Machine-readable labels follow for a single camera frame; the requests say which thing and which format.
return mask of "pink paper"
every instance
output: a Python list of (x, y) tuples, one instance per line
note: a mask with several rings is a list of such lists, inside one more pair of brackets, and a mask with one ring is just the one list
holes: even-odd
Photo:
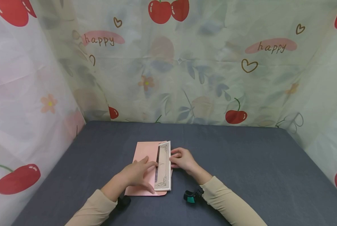
[[(157, 151), (158, 145), (166, 141), (153, 141), (153, 142), (137, 142), (136, 151), (134, 153), (133, 162), (135, 160), (141, 161), (146, 156), (148, 156), (148, 161), (157, 161)], [(147, 181), (152, 187), (155, 186), (155, 173), (156, 167), (152, 166), (148, 169), (144, 180)], [(151, 192), (145, 190), (139, 186), (129, 186), (126, 188), (125, 195), (128, 196), (161, 196), (166, 195), (167, 191), (156, 192), (152, 194)]]

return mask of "white curtain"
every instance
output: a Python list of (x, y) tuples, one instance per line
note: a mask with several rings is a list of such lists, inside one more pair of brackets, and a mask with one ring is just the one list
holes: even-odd
[(28, 179), (0, 182), (0, 225), (80, 131), (80, 112), (287, 129), (337, 185), (337, 0), (11, 2), (0, 0), (0, 179)]

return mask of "orange flower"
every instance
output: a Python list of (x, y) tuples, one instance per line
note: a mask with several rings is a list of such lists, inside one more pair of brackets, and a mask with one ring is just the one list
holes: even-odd
[(42, 97), (40, 101), (44, 105), (44, 107), (40, 110), (42, 113), (46, 113), (48, 111), (51, 111), (53, 114), (55, 113), (54, 106), (57, 104), (57, 100), (54, 99), (52, 94), (49, 94), (48, 98)]
[(146, 92), (148, 91), (148, 87), (155, 86), (155, 84), (153, 83), (153, 78), (152, 77), (146, 78), (144, 75), (141, 76), (141, 81), (138, 83), (138, 85), (143, 86)]
[(298, 86), (299, 86), (299, 83), (293, 83), (293, 84), (291, 85), (291, 88), (288, 89), (288, 90), (286, 90), (285, 93), (286, 93), (286, 94), (293, 94), (293, 93), (296, 93)]

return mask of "brown heart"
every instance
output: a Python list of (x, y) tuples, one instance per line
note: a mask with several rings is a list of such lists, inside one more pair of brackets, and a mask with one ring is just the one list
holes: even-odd
[(114, 25), (117, 27), (117, 28), (120, 28), (122, 26), (122, 21), (121, 20), (118, 20), (116, 17), (113, 18), (113, 21), (114, 21)]
[[(244, 69), (244, 61), (246, 61), (246, 67), (249, 66), (249, 65), (251, 65), (251, 64), (256, 64), (256, 66), (255, 66), (254, 69), (252, 69), (251, 71), (247, 71), (247, 70)], [(259, 65), (259, 63), (256, 62), (256, 61), (251, 62), (250, 64), (249, 64), (249, 61), (248, 61), (247, 59), (244, 59), (244, 60), (241, 61), (241, 68), (242, 68), (246, 73), (250, 73), (250, 72), (254, 71), (254, 70), (258, 67), (258, 65)]]
[(302, 24), (298, 24), (298, 26), (296, 27), (296, 34), (301, 34), (303, 31), (305, 30), (305, 26), (302, 26)]
[(94, 55), (90, 55), (89, 56), (89, 60), (93, 63), (93, 67), (95, 66), (95, 57), (94, 57)]

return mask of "gray tablecloth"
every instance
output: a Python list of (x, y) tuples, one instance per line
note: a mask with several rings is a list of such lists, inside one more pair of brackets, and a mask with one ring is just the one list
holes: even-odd
[[(242, 197), (269, 226), (337, 226), (337, 189), (282, 129), (89, 122), (13, 226), (64, 225), (97, 188), (130, 164), (138, 141), (170, 140)], [(162, 197), (132, 197), (103, 225), (228, 225), (206, 203), (183, 200), (181, 170)]]

